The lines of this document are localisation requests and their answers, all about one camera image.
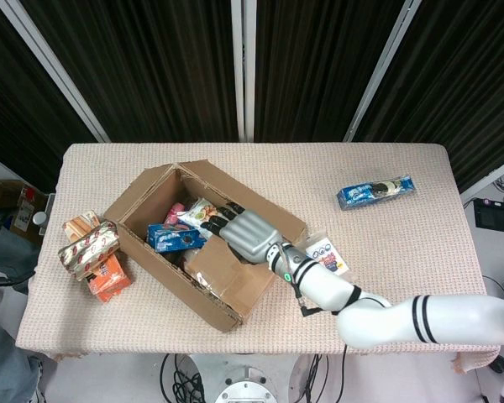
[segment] black device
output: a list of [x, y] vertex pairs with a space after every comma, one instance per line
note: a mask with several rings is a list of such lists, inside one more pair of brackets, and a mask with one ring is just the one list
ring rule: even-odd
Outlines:
[[474, 214], [478, 228], [504, 232], [504, 201], [475, 199]]

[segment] beige tablecloth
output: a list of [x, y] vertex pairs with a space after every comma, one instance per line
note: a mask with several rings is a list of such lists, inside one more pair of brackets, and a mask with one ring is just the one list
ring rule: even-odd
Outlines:
[[[485, 293], [449, 160], [433, 144], [78, 144], [64, 156], [54, 209], [30, 282], [17, 345], [43, 353], [341, 353], [329, 313], [302, 318], [282, 280], [248, 322], [229, 333], [209, 327], [128, 259], [134, 283], [102, 304], [73, 280], [56, 252], [60, 225], [93, 209], [102, 214], [144, 169], [209, 159], [308, 224], [326, 229], [364, 290], [396, 303], [414, 295]], [[343, 186], [409, 174], [417, 193], [342, 212]], [[494, 346], [398, 343], [372, 353], [475, 352]]]

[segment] blue oreo package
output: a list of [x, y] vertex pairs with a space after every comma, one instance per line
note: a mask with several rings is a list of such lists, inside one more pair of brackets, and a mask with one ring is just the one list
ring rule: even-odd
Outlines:
[[174, 250], [201, 248], [207, 240], [197, 229], [184, 224], [148, 225], [148, 244], [160, 254]]
[[338, 193], [338, 202], [342, 210], [349, 210], [390, 200], [415, 190], [411, 176], [400, 176], [388, 181], [366, 182], [345, 187]]

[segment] robotic arm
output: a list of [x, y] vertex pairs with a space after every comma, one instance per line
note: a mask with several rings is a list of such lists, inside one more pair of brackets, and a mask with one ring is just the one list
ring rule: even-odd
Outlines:
[[[224, 239], [250, 263], [268, 262], [274, 273], [291, 284], [304, 316], [316, 311], [337, 313], [339, 334], [350, 347], [399, 342], [504, 345], [504, 300], [416, 296], [391, 306], [385, 298], [362, 291], [284, 242], [256, 213], [235, 203], [228, 207], [219, 208], [225, 218], [211, 217], [202, 227]], [[301, 296], [318, 308], [306, 308]]]

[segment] cardboard box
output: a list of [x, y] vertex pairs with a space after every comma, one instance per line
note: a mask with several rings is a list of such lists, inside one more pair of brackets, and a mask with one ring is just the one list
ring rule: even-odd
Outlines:
[[0, 207], [18, 207], [5, 226], [36, 245], [43, 243], [43, 237], [39, 235], [39, 227], [32, 222], [32, 216], [44, 211], [46, 202], [47, 195], [22, 181], [0, 181]]
[[260, 214], [290, 242], [304, 234], [306, 224], [206, 160], [144, 170], [105, 212], [105, 218], [117, 223], [126, 254], [211, 326], [227, 332], [246, 320], [274, 275], [267, 263], [239, 262], [221, 238], [212, 236], [189, 268], [218, 290], [215, 296], [198, 277], [157, 254], [145, 242], [148, 225], [163, 222], [171, 206], [187, 196], [205, 197], [217, 207], [236, 202]]

